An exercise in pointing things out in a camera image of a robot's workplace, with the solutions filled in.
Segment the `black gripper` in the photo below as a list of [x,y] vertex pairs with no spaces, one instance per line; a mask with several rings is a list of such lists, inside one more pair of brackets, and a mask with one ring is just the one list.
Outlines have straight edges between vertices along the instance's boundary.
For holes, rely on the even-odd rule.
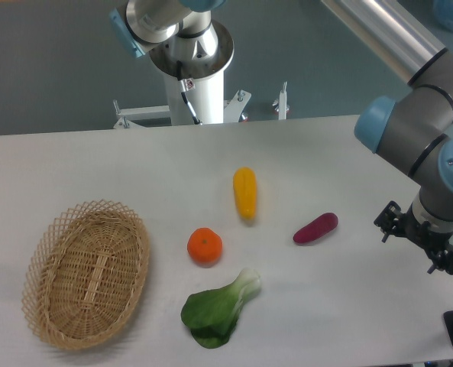
[[425,251],[432,261],[428,274],[434,271],[453,274],[453,244],[448,243],[451,230],[438,229],[425,219],[419,222],[412,209],[403,214],[394,201],[384,207],[374,220],[374,225],[383,233],[381,242],[386,242],[390,236],[403,236]]

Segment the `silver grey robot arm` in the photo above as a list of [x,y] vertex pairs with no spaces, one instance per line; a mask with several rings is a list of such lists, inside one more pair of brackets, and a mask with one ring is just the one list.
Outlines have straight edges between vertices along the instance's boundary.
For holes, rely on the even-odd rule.
[[[168,114],[175,125],[238,122],[249,95],[226,102],[223,76],[233,57],[229,32],[213,21],[217,1],[128,1],[109,19],[125,50],[149,55],[167,84],[163,108],[118,110],[117,119]],[[326,6],[411,88],[363,111],[356,138],[415,181],[406,212],[389,203],[375,219],[385,236],[410,240],[432,269],[453,274],[453,54],[395,1],[328,1]]]

